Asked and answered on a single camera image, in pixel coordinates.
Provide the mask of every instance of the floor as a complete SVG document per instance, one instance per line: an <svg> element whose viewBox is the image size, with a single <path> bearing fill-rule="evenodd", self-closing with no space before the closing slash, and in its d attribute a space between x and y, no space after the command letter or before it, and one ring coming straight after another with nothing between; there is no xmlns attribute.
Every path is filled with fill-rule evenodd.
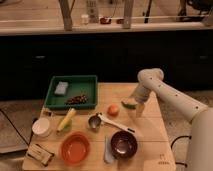
<svg viewBox="0 0 213 171"><path fill-rule="evenodd" d="M213 105L213 91L192 91L185 93L207 105ZM174 110L173 107L165 104L160 99L158 100L170 143L172 143L172 141L178 136L189 135L191 128L190 124L187 123L185 119ZM24 135L27 141L29 141L31 134L30 127L33 123L33 119L38 117L43 103L43 99L1 101L0 109L2 109L8 115L11 121L19 129L20 133ZM5 149L5 146L13 147L19 144L20 147L23 145L23 148L26 148L23 140L21 140L9 122L2 117L2 114L0 115L0 120L4 120L4 124L0 125L0 153L4 151L3 149ZM173 154L177 162L185 161L186 150L186 139L180 139L175 143L173 146ZM25 151L0 154L0 169L4 171L21 171L24 155ZM182 170L184 170L184 167L182 165L177 165L177 171Z"/></svg>

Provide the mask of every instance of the green vegetable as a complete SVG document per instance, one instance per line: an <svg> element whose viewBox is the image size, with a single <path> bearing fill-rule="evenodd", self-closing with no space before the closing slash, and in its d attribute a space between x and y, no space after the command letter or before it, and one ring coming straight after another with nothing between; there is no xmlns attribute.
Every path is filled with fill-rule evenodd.
<svg viewBox="0 0 213 171"><path fill-rule="evenodd" d="M136 105L137 105L137 104L132 104L132 103L126 103L124 101L121 101L121 104L123 105L123 107L125 107L127 109L136 109Z"/></svg>

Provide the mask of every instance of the wooden table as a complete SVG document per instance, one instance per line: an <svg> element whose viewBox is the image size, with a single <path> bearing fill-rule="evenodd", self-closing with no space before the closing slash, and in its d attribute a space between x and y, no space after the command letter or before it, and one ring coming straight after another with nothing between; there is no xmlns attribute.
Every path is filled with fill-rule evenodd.
<svg viewBox="0 0 213 171"><path fill-rule="evenodd" d="M91 151L84 164L68 167L59 158L59 146L69 133L56 134L56 125L62 116L54 115L50 117L52 133L46 138L34 135L31 145L39 143L55 153L56 156L48 167L44 167L33 159L25 157L23 170L174 171L176 166L155 94L151 93L141 117L136 117L135 110L126 109L121 105L121 101L128 99L136 86L137 84L135 83L99 83L98 105L96 108L94 110L77 111L77 115L72 120L70 133L82 131L89 138ZM98 133L94 133L89 129L88 119L96 112L106 113L107 107L112 103L120 106L120 113L113 120L136 131L138 150L135 156L126 162L116 161L113 164L106 164L103 160L105 136L111 137L119 129L110 125L103 125Z"/></svg>

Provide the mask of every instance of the small bowl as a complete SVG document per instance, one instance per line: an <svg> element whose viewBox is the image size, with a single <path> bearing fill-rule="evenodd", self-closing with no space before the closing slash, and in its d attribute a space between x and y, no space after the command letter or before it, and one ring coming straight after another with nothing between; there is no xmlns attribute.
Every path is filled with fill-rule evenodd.
<svg viewBox="0 0 213 171"><path fill-rule="evenodd" d="M75 132L61 144L60 157L67 165L75 166L83 163L90 151L90 143L84 133Z"/></svg>
<svg viewBox="0 0 213 171"><path fill-rule="evenodd" d="M32 126L32 131L34 134L40 136L40 137L46 137L50 134L51 128L50 128L50 121L45 118L41 117L39 118Z"/></svg>
<svg viewBox="0 0 213 171"><path fill-rule="evenodd" d="M128 159L133 157L137 148L138 144L136 138L127 131L119 131L112 136L112 154L117 159Z"/></svg>

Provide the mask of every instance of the green plastic tray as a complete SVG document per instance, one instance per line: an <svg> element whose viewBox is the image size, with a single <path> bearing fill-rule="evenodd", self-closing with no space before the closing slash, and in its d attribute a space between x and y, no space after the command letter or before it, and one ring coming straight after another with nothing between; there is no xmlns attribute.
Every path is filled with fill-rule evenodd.
<svg viewBox="0 0 213 171"><path fill-rule="evenodd" d="M59 81L68 82L66 94L64 96L55 95ZM95 75L74 75L74 76L54 76L50 82L44 106L49 109L94 109L97 105L97 76ZM86 103L66 105L68 98L85 94L88 97Z"/></svg>

